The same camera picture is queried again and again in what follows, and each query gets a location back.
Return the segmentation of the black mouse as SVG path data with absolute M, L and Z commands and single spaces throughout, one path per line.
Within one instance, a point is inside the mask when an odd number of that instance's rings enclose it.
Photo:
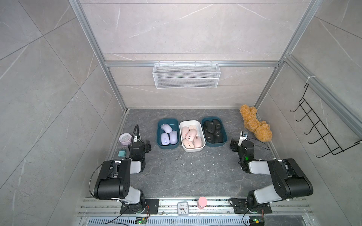
M 214 133 L 216 126 L 213 121 L 205 121 L 206 130 L 208 133 Z
M 220 130 L 215 130 L 213 136 L 216 138 L 221 138 L 223 137 L 223 133 Z
M 221 130 L 222 125 L 221 125 L 221 122 L 220 122 L 219 120 L 213 119 L 213 123 L 214 123 L 214 125 L 215 125 L 215 129 L 216 129 L 216 130 Z
M 222 143 L 223 142 L 223 137 L 214 137 L 214 143 Z
M 215 141 L 213 134 L 209 133 L 209 132 L 205 132 L 205 139 L 209 143 L 214 143 L 214 141 Z

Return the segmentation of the purple mouse top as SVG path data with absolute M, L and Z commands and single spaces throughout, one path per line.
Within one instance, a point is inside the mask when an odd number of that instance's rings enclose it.
M 170 144 L 170 138 L 168 133 L 162 133 L 161 134 L 161 144 L 163 146 L 167 146 Z

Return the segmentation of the purple mouse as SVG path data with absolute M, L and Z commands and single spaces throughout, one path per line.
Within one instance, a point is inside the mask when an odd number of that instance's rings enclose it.
M 171 132 L 173 131 L 172 127 L 171 127 L 169 124 L 167 124 L 167 123 L 162 124 L 162 125 L 160 126 L 160 128 L 161 128 L 165 133 L 171 133 Z
M 169 140 L 170 140 L 170 144 L 175 145 L 178 143 L 178 134 L 177 131 L 171 131 L 169 133 Z
M 170 144 L 170 138 L 168 133 L 162 133 L 161 134 L 161 144 L 163 146 L 167 146 Z

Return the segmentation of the purple mouse bottom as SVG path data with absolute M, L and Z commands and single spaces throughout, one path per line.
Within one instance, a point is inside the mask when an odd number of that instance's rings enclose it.
M 171 131 L 169 133 L 169 140 L 170 140 L 170 144 L 175 145 L 178 143 L 178 134 L 177 131 Z

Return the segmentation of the pink mouse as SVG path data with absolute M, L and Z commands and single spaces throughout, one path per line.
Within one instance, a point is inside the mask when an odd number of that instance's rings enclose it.
M 200 147 L 202 147 L 202 146 L 203 146 L 203 144 L 202 144 L 202 138 L 201 138 L 201 137 L 198 137 L 198 136 L 194 137 L 193 144 L 194 144 L 194 147 L 195 147 L 195 148 L 200 148 Z
M 193 141 L 194 138 L 198 135 L 198 131 L 196 129 L 191 129 L 186 135 L 186 139 L 188 141 Z
M 192 141 L 188 141 L 187 139 L 183 140 L 183 145 L 185 146 L 186 149 L 194 149 L 194 144 Z
M 189 127 L 187 127 L 187 126 L 182 127 L 181 136 L 183 139 L 186 139 L 188 132 L 189 132 Z
M 191 131 L 191 130 L 196 130 L 196 131 L 198 131 L 198 127 L 196 126 L 196 125 L 190 125 L 189 126 L 189 130 Z

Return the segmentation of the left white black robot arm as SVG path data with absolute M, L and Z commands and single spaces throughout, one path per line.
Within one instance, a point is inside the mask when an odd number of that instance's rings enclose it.
M 136 127 L 129 145 L 129 157 L 122 160 L 104 161 L 100 166 L 94 188 L 89 188 L 92 197 L 99 200 L 116 200 L 122 202 L 126 209 L 135 214 L 149 213 L 143 191 L 133 188 L 130 183 L 132 174 L 144 171 L 145 154 L 151 151 L 150 142 L 144 142 Z

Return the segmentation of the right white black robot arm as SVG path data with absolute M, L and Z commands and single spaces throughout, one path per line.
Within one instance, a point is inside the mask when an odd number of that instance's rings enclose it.
M 238 154 L 238 164 L 245 173 L 269 175 L 272 179 L 271 185 L 248 193 L 248 210 L 259 211 L 271 202 L 313 194 L 312 183 L 294 159 L 257 160 L 254 147 L 254 143 L 244 132 L 241 132 L 238 141 L 232 139 L 230 144 L 230 149 Z

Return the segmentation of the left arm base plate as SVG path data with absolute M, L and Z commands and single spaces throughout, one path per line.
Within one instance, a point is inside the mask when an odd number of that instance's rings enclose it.
M 122 204 L 120 214 L 157 214 L 159 199 L 145 199 L 138 204 Z

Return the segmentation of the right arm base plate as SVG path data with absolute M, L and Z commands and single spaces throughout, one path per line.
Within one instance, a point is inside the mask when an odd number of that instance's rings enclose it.
M 251 201 L 248 201 L 246 198 L 230 198 L 229 204 L 232 206 L 235 214 L 244 214 L 244 213 L 258 213 L 258 214 L 270 214 L 272 209 L 269 203 L 264 204 L 252 204 Z

